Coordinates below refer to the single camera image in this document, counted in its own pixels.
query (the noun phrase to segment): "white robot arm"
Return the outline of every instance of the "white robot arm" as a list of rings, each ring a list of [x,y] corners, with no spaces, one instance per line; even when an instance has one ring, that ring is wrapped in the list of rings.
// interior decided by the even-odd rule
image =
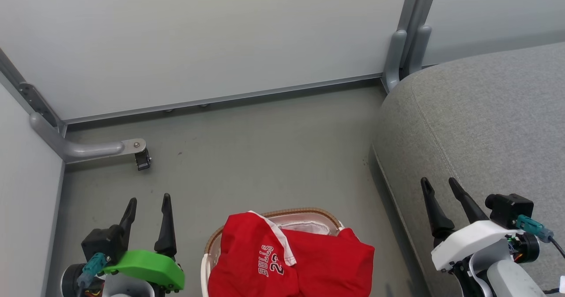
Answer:
[[[422,178],[421,183],[434,237],[432,262],[436,270],[457,277],[464,297],[543,297],[557,292],[542,291],[519,265],[537,259],[539,238],[551,241],[562,251],[553,233],[531,220],[533,202],[515,194],[490,195],[486,200],[486,206],[493,210],[489,218],[450,178],[453,194],[471,223],[455,231],[436,201],[430,182]]]

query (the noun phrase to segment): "gray floor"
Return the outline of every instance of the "gray floor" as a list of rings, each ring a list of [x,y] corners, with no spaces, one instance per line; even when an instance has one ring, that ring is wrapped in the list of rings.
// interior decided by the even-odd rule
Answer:
[[[164,192],[172,197],[177,261],[186,273],[179,297],[200,295],[204,246],[229,214],[295,207],[332,212],[376,248],[371,296],[424,295],[369,172],[384,97],[381,86],[370,86],[69,132],[75,142],[144,138],[153,164],[138,172],[125,157],[67,167],[48,296],[59,295],[69,264],[83,263],[85,235],[118,223],[131,197],[138,209],[129,247],[152,250]]]

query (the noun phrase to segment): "laundry basket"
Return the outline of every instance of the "laundry basket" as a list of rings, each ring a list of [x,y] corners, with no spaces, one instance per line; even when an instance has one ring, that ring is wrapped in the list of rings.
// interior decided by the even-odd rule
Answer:
[[[288,209],[274,212],[263,213],[262,216],[270,219],[281,229],[304,231],[309,233],[325,234],[336,236],[343,230],[343,225],[329,212],[317,208]],[[200,265],[200,286],[202,296],[208,297],[208,278],[210,271],[220,257],[220,243],[222,230],[220,227],[208,240],[202,264]]]

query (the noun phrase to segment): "gray sofa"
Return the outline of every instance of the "gray sofa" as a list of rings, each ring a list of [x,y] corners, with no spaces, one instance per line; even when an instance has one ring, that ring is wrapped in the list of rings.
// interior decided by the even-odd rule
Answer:
[[[469,224],[448,178],[482,205],[492,193],[534,201],[533,218],[565,244],[565,43],[455,60],[402,80],[385,99],[373,151],[430,292],[459,296],[436,271],[420,178],[446,215]],[[541,289],[559,287],[565,259],[541,244],[523,264]]]

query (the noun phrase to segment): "metal bracket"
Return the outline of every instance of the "metal bracket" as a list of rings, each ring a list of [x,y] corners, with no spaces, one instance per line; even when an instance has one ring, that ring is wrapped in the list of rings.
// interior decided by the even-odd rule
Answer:
[[[407,75],[422,70],[422,62],[424,61],[424,54],[426,54],[426,47],[431,34],[432,27],[430,26],[419,27],[418,31],[416,31],[414,41],[406,58],[406,65],[408,66]]]
[[[138,169],[143,170],[150,167],[151,158],[149,158],[149,154],[147,153],[147,143],[141,138],[101,144],[77,144],[69,142],[61,137],[55,128],[51,127],[51,124],[38,112],[30,114],[30,125],[67,164],[121,156],[124,154],[143,154],[147,161],[138,162]]]
[[[406,30],[398,30],[393,33],[390,39],[390,45],[387,53],[387,60],[383,71],[383,85],[387,93],[389,93],[400,82],[400,60],[402,58],[402,50],[406,42]]]
[[[59,132],[61,132],[62,127],[64,126],[63,122],[33,84],[20,82],[18,90],[20,91],[20,94],[22,94],[23,98],[26,99],[26,102],[32,106],[34,111],[41,114],[41,116],[43,116],[45,120],[51,124],[51,126],[58,128]]]

